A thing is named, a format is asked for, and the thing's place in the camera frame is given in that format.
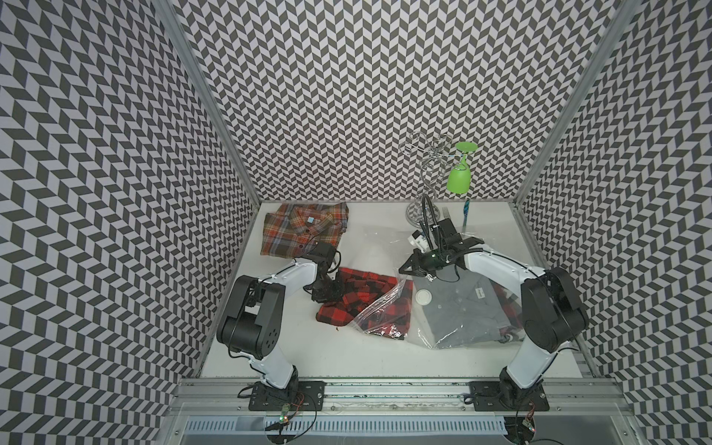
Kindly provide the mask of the red black checked shirt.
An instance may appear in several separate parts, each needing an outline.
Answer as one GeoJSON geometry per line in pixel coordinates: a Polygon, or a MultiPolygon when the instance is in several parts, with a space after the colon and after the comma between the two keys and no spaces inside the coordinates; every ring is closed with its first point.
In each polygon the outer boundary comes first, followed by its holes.
{"type": "Polygon", "coordinates": [[[404,340],[411,324],[413,282],[350,268],[336,274],[340,299],[322,304],[315,320],[330,326],[353,326],[361,333],[404,340]]]}

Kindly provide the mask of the multicolour plaid shirt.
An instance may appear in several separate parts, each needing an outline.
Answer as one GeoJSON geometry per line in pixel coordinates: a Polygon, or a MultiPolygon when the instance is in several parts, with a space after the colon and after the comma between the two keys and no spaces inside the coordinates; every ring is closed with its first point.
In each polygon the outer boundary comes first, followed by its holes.
{"type": "Polygon", "coordinates": [[[317,243],[339,245],[347,231],[346,202],[326,204],[281,204],[263,220],[261,255],[292,259],[311,251],[317,243]]]}

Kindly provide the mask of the grey garment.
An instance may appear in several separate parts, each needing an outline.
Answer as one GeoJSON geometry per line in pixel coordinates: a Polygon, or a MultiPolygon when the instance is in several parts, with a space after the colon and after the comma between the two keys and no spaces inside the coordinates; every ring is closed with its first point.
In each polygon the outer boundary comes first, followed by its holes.
{"type": "Polygon", "coordinates": [[[461,272],[446,280],[413,280],[415,292],[428,289],[433,300],[421,306],[413,295],[411,343],[430,350],[507,344],[524,339],[520,298],[481,274],[461,272]]]}

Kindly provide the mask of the clear vacuum bag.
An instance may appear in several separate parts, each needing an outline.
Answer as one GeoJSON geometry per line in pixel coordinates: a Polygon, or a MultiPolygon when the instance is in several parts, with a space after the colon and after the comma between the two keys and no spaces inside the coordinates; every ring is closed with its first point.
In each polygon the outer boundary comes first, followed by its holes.
{"type": "Polygon", "coordinates": [[[525,338],[520,279],[495,272],[506,259],[449,221],[413,233],[370,226],[365,255],[395,283],[350,322],[363,334],[430,350],[525,338]]]}

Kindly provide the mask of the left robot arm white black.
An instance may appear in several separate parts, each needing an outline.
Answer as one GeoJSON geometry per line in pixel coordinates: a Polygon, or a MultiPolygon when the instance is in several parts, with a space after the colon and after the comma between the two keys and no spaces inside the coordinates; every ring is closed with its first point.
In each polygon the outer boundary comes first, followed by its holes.
{"type": "Polygon", "coordinates": [[[277,343],[286,298],[325,277],[334,260],[326,257],[297,258],[265,277],[239,276],[233,283],[216,339],[232,358],[245,358],[266,387],[286,390],[298,380],[277,343]]]}

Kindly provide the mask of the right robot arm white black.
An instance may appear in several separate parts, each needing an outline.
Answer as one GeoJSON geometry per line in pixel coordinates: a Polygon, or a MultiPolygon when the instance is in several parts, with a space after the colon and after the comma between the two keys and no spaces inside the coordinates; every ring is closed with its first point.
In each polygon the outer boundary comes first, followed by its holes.
{"type": "Polygon", "coordinates": [[[533,388],[562,345],[576,339],[589,326],[580,291],[566,270],[528,266],[483,245],[467,250],[437,248],[430,252],[416,248],[399,273],[433,277],[450,265],[481,274],[519,297],[525,338],[500,376],[500,381],[513,389],[533,388]]]}

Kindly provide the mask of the white bag valve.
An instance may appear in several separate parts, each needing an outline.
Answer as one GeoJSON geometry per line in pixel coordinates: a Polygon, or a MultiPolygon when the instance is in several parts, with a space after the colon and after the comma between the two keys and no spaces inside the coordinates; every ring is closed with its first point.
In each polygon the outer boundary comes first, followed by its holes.
{"type": "Polygon", "coordinates": [[[418,289],[417,292],[415,292],[415,301],[421,306],[427,306],[432,300],[432,293],[428,289],[418,289]]]}

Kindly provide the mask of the green plastic wine glass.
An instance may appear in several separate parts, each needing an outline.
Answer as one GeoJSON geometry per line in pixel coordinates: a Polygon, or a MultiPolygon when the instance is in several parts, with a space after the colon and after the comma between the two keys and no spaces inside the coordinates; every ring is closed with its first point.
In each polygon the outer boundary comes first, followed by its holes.
{"type": "Polygon", "coordinates": [[[471,186],[472,174],[467,163],[467,156],[478,151],[478,144],[474,142],[458,142],[455,149],[461,154],[458,164],[449,173],[446,189],[452,194],[464,195],[471,186]]]}

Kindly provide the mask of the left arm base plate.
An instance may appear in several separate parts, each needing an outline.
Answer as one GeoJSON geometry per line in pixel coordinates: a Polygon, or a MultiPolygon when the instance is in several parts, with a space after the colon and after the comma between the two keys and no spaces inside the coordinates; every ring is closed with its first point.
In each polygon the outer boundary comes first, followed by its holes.
{"type": "Polygon", "coordinates": [[[248,409],[251,412],[278,412],[289,403],[292,409],[320,412],[325,392],[326,382],[322,380],[298,380],[290,383],[286,389],[276,389],[257,382],[250,394],[248,409]]]}

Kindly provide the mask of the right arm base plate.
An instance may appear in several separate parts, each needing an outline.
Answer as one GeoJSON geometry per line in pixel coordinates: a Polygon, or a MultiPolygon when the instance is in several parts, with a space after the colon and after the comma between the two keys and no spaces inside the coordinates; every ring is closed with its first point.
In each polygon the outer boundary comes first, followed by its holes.
{"type": "Polygon", "coordinates": [[[481,380],[468,383],[469,393],[465,404],[473,405],[477,412],[519,412],[551,410],[543,384],[529,389],[519,389],[510,381],[481,380]]]}

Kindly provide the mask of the aluminium front rail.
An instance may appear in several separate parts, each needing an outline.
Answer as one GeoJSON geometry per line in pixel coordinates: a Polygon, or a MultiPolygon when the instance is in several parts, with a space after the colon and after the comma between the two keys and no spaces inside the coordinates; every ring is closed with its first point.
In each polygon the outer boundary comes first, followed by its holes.
{"type": "MultiPolygon", "coordinates": [[[[493,402],[484,402],[470,384],[476,378],[322,378],[324,390],[305,399],[299,413],[312,413],[311,401],[322,402],[321,416],[336,415],[494,415],[493,402]]],[[[174,391],[168,415],[252,415],[248,395],[252,378],[188,379],[174,391]]],[[[633,410],[608,378],[550,378],[543,394],[534,393],[503,415],[525,415],[535,402],[537,417],[555,415],[631,416],[633,410]]]]}

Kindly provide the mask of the aluminium corner post right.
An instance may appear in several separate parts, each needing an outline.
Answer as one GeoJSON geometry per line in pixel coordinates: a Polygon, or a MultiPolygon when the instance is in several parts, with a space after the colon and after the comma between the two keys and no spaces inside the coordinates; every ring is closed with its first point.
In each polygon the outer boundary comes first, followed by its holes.
{"type": "Polygon", "coordinates": [[[563,140],[567,129],[571,126],[574,118],[579,112],[580,107],[584,104],[589,92],[593,88],[596,79],[604,70],[608,59],[611,57],[617,43],[620,41],[623,33],[634,19],[636,11],[641,7],[642,1],[625,0],[619,5],[613,18],[606,28],[606,31],[601,37],[600,42],[591,54],[591,58],[586,65],[580,79],[574,86],[572,93],[567,100],[567,103],[561,110],[559,117],[556,119],[551,133],[545,139],[541,150],[528,171],[525,179],[515,194],[514,204],[521,208],[527,199],[528,195],[534,189],[539,180],[544,168],[549,163],[554,155],[558,145],[563,140]]]}

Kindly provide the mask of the aluminium corner post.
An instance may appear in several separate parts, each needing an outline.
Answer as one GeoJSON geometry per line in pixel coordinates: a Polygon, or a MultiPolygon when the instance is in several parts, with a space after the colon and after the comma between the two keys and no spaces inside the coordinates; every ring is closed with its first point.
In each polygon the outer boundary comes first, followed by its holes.
{"type": "Polygon", "coordinates": [[[593,88],[596,79],[604,70],[608,59],[611,57],[617,43],[620,41],[623,33],[634,19],[636,11],[641,7],[642,1],[625,0],[619,5],[613,18],[606,28],[606,31],[601,37],[600,42],[591,54],[591,58],[586,65],[580,79],[574,86],[572,93],[567,100],[567,103],[561,110],[559,117],[556,119],[551,133],[545,139],[541,150],[528,171],[525,179],[515,194],[514,204],[521,208],[527,199],[528,195],[534,189],[539,180],[544,168],[549,163],[554,155],[558,145],[563,140],[567,129],[571,126],[574,118],[579,112],[580,107],[584,104],[589,92],[593,88]]]}
{"type": "Polygon", "coordinates": [[[200,65],[198,60],[192,50],[187,35],[185,34],[181,23],[178,20],[177,14],[174,9],[174,2],[158,0],[153,1],[157,15],[161,20],[161,23],[167,33],[168,38],[171,40],[179,59],[181,59],[182,64],[187,72],[187,76],[195,88],[196,93],[200,97],[201,103],[207,111],[208,117],[220,137],[226,152],[231,159],[235,170],[237,171],[237,176],[245,187],[245,190],[250,198],[250,201],[257,208],[261,205],[261,199],[254,187],[248,171],[240,157],[237,145],[233,140],[233,137],[228,130],[226,122],[222,111],[218,108],[218,103],[214,98],[212,91],[208,85],[205,74],[200,70],[200,65]]]}

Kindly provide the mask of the aluminium corner post left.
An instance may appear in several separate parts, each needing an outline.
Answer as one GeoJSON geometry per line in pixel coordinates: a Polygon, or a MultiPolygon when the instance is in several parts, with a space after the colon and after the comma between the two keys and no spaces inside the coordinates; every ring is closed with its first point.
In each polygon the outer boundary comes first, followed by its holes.
{"type": "Polygon", "coordinates": [[[171,40],[179,59],[181,59],[182,64],[187,72],[187,76],[195,88],[196,93],[200,97],[201,103],[207,111],[208,117],[220,137],[226,152],[231,159],[235,170],[237,171],[237,176],[245,187],[245,190],[250,198],[250,201],[257,208],[261,205],[261,199],[254,187],[248,171],[240,157],[237,145],[233,140],[233,137],[228,130],[226,122],[222,111],[218,108],[218,103],[214,98],[212,91],[208,85],[205,74],[200,70],[200,65],[198,60],[192,50],[187,35],[185,34],[181,23],[178,20],[177,14],[174,9],[174,2],[158,0],[153,1],[157,15],[161,20],[161,23],[167,33],[168,38],[171,40]]]}

